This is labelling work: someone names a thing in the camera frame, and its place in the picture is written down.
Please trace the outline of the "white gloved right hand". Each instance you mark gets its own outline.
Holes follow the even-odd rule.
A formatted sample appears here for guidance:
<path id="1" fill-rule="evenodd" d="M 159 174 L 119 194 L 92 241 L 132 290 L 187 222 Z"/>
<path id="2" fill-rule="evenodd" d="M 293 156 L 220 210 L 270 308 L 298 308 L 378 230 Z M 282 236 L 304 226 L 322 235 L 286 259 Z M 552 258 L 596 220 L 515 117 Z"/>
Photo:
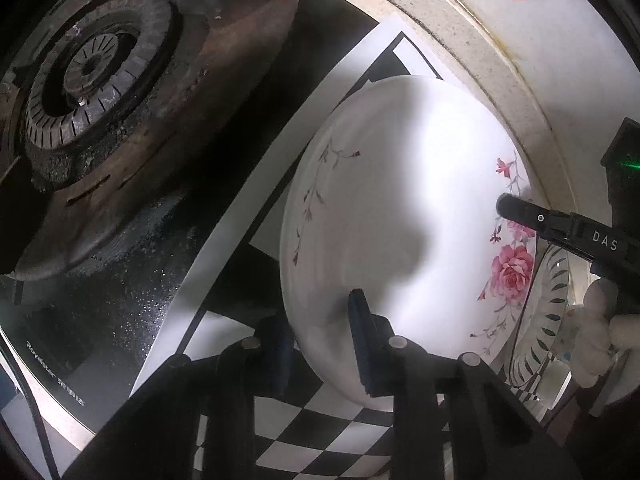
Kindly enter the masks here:
<path id="1" fill-rule="evenodd" d="M 613 396 L 621 399 L 639 388 L 639 315 L 605 317 L 618 299 L 618 287 L 605 278 L 589 285 L 582 304 L 570 372 L 582 388 L 593 387 L 613 366 L 610 349 L 627 352 L 628 358 L 614 386 Z"/>

